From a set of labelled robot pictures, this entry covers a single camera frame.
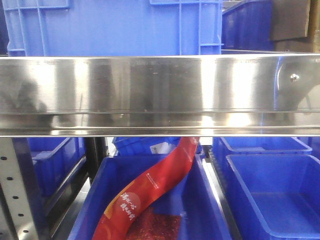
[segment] stainless steel shelf edge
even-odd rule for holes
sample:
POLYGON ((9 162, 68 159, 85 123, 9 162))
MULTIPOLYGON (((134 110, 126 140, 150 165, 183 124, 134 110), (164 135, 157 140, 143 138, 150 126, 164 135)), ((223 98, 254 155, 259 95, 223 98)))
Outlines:
POLYGON ((0 136, 320 134, 320 54, 0 57, 0 73, 0 136))

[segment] blue plastic crate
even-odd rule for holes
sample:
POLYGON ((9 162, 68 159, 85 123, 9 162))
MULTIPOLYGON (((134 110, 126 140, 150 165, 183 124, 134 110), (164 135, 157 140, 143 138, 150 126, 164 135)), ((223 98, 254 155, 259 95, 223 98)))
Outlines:
POLYGON ((214 137, 212 151, 223 176, 228 178, 230 168, 226 160, 227 155, 309 155, 312 148, 296 137, 214 137))
POLYGON ((4 14, 4 8, 0 2, 0 54, 6 54, 8 52, 7 45, 9 42, 8 30, 6 26, 6 19, 4 14))
POLYGON ((115 137, 112 143, 121 156, 168 154, 180 137, 115 137))
POLYGON ((229 155, 227 199, 245 240, 320 239, 320 161, 310 155, 229 155))
POLYGON ((222 14, 223 49, 274 50, 272 0, 243 0, 222 14))
MULTIPOLYGON (((164 157, 158 154, 105 158, 68 240, 91 240, 102 213, 117 193, 164 157)), ((156 213, 182 217, 179 240, 231 240, 198 155, 188 176, 152 207, 156 213)))
POLYGON ((10 56, 219 54, 222 0, 2 0, 10 56))
POLYGON ((43 196, 51 196, 85 154, 82 137, 28 138, 34 170, 43 196))
POLYGON ((320 137, 318 136, 301 136, 298 137, 300 141, 312 148, 312 154, 317 159, 320 159, 320 137))

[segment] stainless steel panel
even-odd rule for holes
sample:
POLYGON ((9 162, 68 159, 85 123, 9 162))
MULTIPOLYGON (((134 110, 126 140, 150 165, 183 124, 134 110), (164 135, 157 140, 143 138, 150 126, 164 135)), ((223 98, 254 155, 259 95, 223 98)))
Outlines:
POLYGON ((0 137, 0 184, 18 239, 50 239, 27 139, 0 137))
POLYGON ((0 58, 1 136, 320 134, 319 54, 0 58))

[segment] bolt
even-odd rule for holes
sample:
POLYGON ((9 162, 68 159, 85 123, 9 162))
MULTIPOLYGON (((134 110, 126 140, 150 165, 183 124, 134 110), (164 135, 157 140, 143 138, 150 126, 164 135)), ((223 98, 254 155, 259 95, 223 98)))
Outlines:
POLYGON ((297 82, 298 80, 299 80, 299 75, 297 75, 297 74, 292 74, 291 76, 290 76, 290 80, 291 80, 291 82, 297 82))

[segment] red packaging bag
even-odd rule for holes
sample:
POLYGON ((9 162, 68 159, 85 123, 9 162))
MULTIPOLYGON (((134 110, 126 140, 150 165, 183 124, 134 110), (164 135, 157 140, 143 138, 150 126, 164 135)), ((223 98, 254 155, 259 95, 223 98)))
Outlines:
POLYGON ((119 192, 102 214, 92 240, 124 240, 137 216, 188 174, 198 142, 198 137, 181 137, 167 157, 119 192))

